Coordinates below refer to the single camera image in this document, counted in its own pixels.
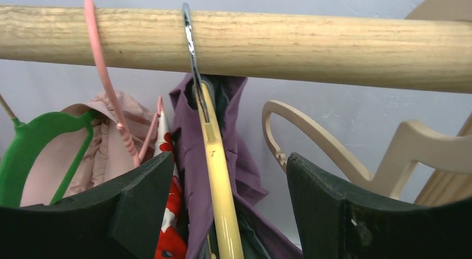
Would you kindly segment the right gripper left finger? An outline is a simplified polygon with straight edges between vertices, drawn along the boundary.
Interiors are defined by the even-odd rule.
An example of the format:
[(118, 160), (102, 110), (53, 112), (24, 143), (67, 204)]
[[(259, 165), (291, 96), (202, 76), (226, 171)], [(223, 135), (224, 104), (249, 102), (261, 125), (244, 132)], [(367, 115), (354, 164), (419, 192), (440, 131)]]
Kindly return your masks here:
[(1, 257), (153, 258), (173, 169), (164, 152), (56, 204), (1, 208)]

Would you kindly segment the yellow hanger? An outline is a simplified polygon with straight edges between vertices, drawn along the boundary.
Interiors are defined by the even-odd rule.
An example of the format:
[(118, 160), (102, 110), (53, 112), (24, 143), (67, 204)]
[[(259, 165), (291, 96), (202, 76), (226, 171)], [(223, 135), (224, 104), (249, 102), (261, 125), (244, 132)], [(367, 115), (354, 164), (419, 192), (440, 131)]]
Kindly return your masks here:
[(209, 89), (206, 84), (202, 83), (198, 70), (191, 13), (186, 2), (182, 5), (182, 13), (193, 74), (194, 94), (203, 134), (219, 256), (239, 259), (244, 257), (244, 253), (222, 136)]

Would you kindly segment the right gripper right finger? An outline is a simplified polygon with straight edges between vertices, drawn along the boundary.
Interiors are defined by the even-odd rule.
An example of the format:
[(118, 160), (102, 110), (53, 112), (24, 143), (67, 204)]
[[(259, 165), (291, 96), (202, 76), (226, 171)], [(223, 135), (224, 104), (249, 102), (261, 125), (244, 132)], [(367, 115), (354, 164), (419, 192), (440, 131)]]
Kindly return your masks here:
[(471, 199), (417, 206), (293, 153), (286, 175), (304, 258), (470, 258)]

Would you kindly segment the purple skirt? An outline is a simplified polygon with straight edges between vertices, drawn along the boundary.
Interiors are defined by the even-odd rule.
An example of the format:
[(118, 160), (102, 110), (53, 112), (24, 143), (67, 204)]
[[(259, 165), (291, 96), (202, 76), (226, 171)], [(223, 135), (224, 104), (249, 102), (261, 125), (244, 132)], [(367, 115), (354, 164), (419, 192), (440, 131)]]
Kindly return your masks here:
[[(203, 76), (202, 81), (215, 91), (218, 123), (245, 258), (302, 258), (302, 251), (254, 207), (268, 192), (262, 186), (251, 153), (235, 128), (247, 78)], [(214, 215), (192, 74), (187, 74), (170, 92), (170, 99), (175, 111), (172, 134), (189, 217), (186, 257), (203, 258), (208, 249), (207, 235), (214, 230)]]

